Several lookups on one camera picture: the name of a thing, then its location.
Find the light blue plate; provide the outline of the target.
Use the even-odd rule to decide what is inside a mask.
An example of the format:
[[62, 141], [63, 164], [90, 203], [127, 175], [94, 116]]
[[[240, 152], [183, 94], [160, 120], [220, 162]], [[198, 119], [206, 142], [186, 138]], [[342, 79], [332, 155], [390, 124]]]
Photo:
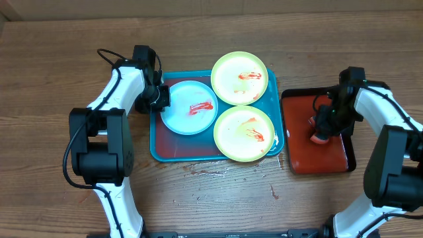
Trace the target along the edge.
[[170, 101], [170, 106], [161, 113], [161, 119], [177, 134], [199, 134], [217, 117], [217, 97], [209, 86], [199, 81], [181, 81], [171, 86]]

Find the yellow-green plate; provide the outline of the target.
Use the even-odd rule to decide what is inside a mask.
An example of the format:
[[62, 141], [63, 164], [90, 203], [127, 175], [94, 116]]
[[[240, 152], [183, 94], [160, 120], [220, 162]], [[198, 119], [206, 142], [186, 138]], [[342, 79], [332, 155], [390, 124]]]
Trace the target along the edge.
[[253, 106], [234, 106], [216, 120], [213, 139], [218, 150], [238, 162], [252, 162], [264, 157], [276, 137], [270, 117]]
[[231, 52], [220, 57], [211, 70], [211, 86], [227, 104], [256, 102], [269, 84], [268, 71], [261, 59], [248, 52]]

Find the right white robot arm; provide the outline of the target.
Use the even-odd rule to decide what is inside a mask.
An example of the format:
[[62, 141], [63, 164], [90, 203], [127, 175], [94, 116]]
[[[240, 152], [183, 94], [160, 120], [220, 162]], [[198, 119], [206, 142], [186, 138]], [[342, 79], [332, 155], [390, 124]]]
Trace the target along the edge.
[[362, 67], [341, 71], [339, 83], [323, 93], [331, 104], [313, 109], [311, 141], [324, 144], [366, 120], [377, 142], [365, 168], [363, 194], [328, 218], [317, 237], [378, 237], [377, 228], [391, 218], [421, 220], [412, 212], [422, 207], [422, 125], [396, 102], [386, 83], [367, 80]]

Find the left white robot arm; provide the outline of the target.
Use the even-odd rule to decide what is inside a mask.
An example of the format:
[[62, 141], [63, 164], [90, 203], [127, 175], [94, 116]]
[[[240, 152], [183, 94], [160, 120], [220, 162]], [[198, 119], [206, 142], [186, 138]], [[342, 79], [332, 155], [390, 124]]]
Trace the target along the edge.
[[170, 106], [161, 60], [149, 46], [134, 46], [131, 58], [118, 54], [111, 78], [101, 94], [85, 108], [69, 113], [69, 136], [63, 155], [63, 175], [73, 187], [98, 196], [110, 231], [107, 237], [148, 237], [129, 177], [134, 145], [128, 114], [162, 112]]

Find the black tray with red water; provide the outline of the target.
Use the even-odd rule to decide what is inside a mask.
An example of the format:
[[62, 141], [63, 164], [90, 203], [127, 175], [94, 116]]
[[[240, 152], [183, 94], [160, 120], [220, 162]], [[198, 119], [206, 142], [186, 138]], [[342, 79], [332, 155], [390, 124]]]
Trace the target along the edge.
[[295, 174], [347, 173], [356, 168], [350, 135], [331, 137], [322, 145], [310, 140], [314, 134], [309, 123], [309, 118], [315, 115], [312, 103], [321, 91], [321, 88], [287, 89], [281, 95], [286, 148]]

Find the teal serving tray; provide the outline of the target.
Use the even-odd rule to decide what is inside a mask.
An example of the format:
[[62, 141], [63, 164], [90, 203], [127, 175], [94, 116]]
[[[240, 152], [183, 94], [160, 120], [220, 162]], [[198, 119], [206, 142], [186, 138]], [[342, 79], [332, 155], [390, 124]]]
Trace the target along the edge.
[[[168, 86], [181, 81], [198, 81], [210, 86], [211, 73], [210, 69], [166, 72], [164, 73], [164, 81]], [[284, 130], [277, 79], [271, 70], [268, 70], [268, 76], [269, 82], [265, 93], [260, 99], [252, 103], [252, 106], [266, 113], [274, 125], [274, 143], [266, 154], [267, 157], [273, 157], [277, 156], [284, 147]], [[214, 125], [211, 125], [199, 134], [181, 135], [168, 129], [159, 113], [151, 114], [149, 138], [151, 154], [160, 162], [226, 160], [227, 157], [215, 145], [213, 127]]]

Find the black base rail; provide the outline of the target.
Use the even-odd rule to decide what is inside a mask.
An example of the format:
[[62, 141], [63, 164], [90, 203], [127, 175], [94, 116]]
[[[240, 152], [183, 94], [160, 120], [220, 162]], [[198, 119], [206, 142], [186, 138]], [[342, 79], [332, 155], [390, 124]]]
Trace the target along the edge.
[[248, 233], [186, 233], [152, 232], [141, 237], [151, 238], [315, 238], [318, 229], [290, 229], [280, 232], [248, 232]]

